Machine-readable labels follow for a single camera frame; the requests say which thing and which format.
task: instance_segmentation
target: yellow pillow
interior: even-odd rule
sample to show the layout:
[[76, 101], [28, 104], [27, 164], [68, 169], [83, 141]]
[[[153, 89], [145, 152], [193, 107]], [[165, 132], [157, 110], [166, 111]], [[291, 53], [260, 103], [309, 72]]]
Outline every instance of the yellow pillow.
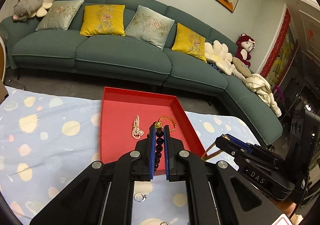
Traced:
[[204, 54], [205, 38], [178, 23], [173, 51], [182, 52], [207, 62]]
[[84, 8], [84, 20], [80, 34], [92, 36], [96, 34], [124, 34], [124, 5], [87, 5]]

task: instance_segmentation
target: red tray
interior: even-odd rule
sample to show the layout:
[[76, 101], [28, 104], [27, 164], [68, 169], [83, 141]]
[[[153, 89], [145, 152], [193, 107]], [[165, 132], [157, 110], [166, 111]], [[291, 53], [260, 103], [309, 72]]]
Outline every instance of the red tray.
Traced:
[[[117, 161], [120, 156], [135, 149], [138, 140], [132, 137], [132, 125], [137, 115], [140, 118], [140, 130], [144, 131], [140, 139], [146, 138], [153, 122], [162, 116], [170, 116], [177, 123], [170, 135], [180, 139], [186, 150], [198, 156], [204, 153], [177, 97], [105, 87], [100, 125], [100, 159], [103, 163]], [[173, 124], [169, 120], [161, 121], [172, 129]], [[156, 175], [165, 173], [164, 154], [162, 155]]]

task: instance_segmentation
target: blue polka dot sheet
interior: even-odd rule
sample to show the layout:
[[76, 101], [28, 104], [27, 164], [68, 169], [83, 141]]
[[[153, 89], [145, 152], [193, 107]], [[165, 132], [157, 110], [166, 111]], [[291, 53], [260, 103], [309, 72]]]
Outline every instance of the blue polka dot sheet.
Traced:
[[[0, 191], [19, 220], [29, 225], [52, 198], [99, 159], [101, 101], [6, 88], [9, 97], [0, 105]], [[205, 149], [226, 133], [258, 143], [236, 117], [186, 114]], [[220, 160], [237, 168], [226, 153], [209, 161]], [[155, 176], [151, 182], [135, 182], [134, 194], [133, 225], [188, 224], [185, 182], [169, 183], [165, 175]]]

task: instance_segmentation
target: ring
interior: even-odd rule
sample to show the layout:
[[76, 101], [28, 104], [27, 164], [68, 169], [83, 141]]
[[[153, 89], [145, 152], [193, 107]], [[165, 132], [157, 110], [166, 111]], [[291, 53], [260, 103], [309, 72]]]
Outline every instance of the ring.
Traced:
[[143, 193], [136, 193], [133, 198], [135, 201], [141, 203], [147, 198], [147, 196]]

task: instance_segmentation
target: sofa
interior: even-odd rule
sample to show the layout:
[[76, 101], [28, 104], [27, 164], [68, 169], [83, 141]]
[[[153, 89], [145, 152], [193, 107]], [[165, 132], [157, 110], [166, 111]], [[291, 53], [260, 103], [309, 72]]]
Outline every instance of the sofa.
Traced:
[[[175, 20], [164, 49], [132, 37], [79, 34], [84, 7], [93, 4], [125, 5], [124, 29], [139, 5]], [[172, 51], [177, 23], [206, 38], [212, 44], [225, 43], [235, 55], [237, 45], [226, 36], [172, 6], [155, 0], [84, 0], [68, 30], [35, 31], [40, 18], [26, 22], [11, 17], [0, 23], [8, 37], [7, 53], [11, 67], [56, 70], [125, 79], [218, 97], [229, 113], [251, 129], [261, 145], [274, 142], [282, 126], [271, 109], [235, 76], [218, 72], [209, 64], [190, 55]]]

